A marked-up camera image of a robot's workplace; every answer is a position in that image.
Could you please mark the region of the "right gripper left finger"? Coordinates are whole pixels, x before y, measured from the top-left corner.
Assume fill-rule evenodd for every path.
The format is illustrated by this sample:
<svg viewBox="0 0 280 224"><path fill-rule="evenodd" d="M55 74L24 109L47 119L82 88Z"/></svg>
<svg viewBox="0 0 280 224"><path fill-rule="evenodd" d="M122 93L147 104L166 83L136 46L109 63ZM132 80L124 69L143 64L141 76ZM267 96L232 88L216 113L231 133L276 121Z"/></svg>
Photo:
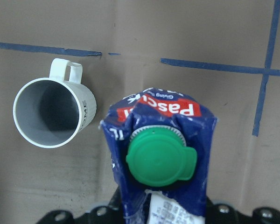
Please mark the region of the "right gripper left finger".
<svg viewBox="0 0 280 224"><path fill-rule="evenodd" d="M68 210L52 210L44 215L39 224L120 224L121 195L116 189L107 205L100 205L74 218Z"/></svg>

